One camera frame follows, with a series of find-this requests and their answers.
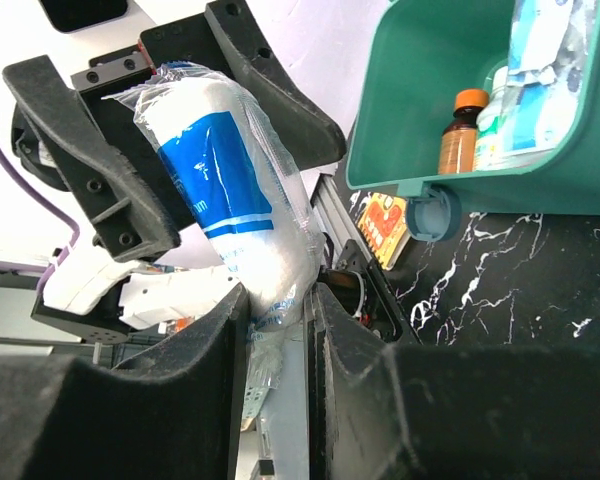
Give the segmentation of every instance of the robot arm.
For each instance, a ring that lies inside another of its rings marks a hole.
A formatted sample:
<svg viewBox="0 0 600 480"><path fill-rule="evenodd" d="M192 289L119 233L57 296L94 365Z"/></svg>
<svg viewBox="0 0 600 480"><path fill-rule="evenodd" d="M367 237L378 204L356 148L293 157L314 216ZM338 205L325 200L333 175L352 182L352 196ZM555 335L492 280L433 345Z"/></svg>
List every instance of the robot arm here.
<svg viewBox="0 0 600 480"><path fill-rule="evenodd" d="M82 243L47 281L44 305L87 315L125 279L120 320L137 330L168 320L200 318L238 283L224 265L166 273L139 260L118 263L104 248Z"/></svg>

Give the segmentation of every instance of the white plastic bottle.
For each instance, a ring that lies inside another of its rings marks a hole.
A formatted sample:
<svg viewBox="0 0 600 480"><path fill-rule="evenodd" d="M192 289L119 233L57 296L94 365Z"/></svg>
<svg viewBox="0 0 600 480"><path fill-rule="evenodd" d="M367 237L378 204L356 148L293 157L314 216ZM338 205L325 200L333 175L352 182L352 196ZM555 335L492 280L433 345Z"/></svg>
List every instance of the white plastic bottle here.
<svg viewBox="0 0 600 480"><path fill-rule="evenodd" d="M480 115L478 115L478 136L476 151L473 157L474 170L497 170L500 167L500 112L504 87L507 84L507 67L496 70L493 75L491 100Z"/></svg>

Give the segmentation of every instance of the blue label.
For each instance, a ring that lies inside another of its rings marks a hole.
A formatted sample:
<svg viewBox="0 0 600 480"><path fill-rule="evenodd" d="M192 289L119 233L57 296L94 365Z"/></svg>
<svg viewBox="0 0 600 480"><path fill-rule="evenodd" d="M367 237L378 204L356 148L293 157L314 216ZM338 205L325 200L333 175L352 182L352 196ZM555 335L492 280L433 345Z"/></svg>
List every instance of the blue label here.
<svg viewBox="0 0 600 480"><path fill-rule="evenodd" d="M518 25L509 45L509 70L511 71L518 70L522 64L522 57L527 51L527 43L537 15L535 0L524 0L517 8L514 21L517 21Z"/></svg>
<svg viewBox="0 0 600 480"><path fill-rule="evenodd" d="M271 204L230 112L202 117L158 154L202 229L212 227L210 238L273 230Z"/></svg>
<svg viewBox="0 0 600 480"><path fill-rule="evenodd" d="M189 68L193 66L191 62L167 62L165 65L169 68Z"/></svg>
<svg viewBox="0 0 600 480"><path fill-rule="evenodd" d="M538 83L524 87L511 118L514 123L513 131L508 138L503 139L505 150L524 150L537 145L536 125L548 95L548 86Z"/></svg>

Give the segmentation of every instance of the screw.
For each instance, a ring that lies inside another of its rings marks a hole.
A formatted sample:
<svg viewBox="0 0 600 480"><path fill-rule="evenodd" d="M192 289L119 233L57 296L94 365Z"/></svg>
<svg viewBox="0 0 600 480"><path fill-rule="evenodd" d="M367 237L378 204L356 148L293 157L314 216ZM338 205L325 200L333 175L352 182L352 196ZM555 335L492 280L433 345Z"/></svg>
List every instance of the screw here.
<svg viewBox="0 0 600 480"><path fill-rule="evenodd" d="M87 182L87 190L89 190L91 193L98 193L102 191L102 182L92 178L91 180L89 180Z"/></svg>
<svg viewBox="0 0 600 480"><path fill-rule="evenodd" d="M133 243L133 235L125 232L118 237L118 242L123 247L128 247L129 245L131 245Z"/></svg>
<svg viewBox="0 0 600 480"><path fill-rule="evenodd" d="M225 10L229 15L233 17L237 17L238 15L240 15L240 7L238 7L235 3L229 3L225 7Z"/></svg>
<svg viewBox="0 0 600 480"><path fill-rule="evenodd" d="M100 77L98 76L98 74L96 72L89 72L89 73L87 73L87 80L91 83L98 83L98 80L100 80Z"/></svg>
<svg viewBox="0 0 600 480"><path fill-rule="evenodd" d="M258 55L261 56L262 58L271 58L272 54L273 54L273 52L271 51L270 48L262 47L262 48L258 49Z"/></svg>

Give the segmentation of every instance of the black marble surface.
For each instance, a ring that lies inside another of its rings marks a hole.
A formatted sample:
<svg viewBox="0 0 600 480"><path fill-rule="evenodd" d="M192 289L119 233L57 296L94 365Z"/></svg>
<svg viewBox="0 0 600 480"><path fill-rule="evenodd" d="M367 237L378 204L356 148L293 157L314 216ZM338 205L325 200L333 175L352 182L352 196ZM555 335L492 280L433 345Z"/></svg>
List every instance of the black marble surface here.
<svg viewBox="0 0 600 480"><path fill-rule="evenodd" d="M371 194L343 171L355 221ZM410 241L386 277L424 343L600 351L600 217L467 214L452 240Z"/></svg>

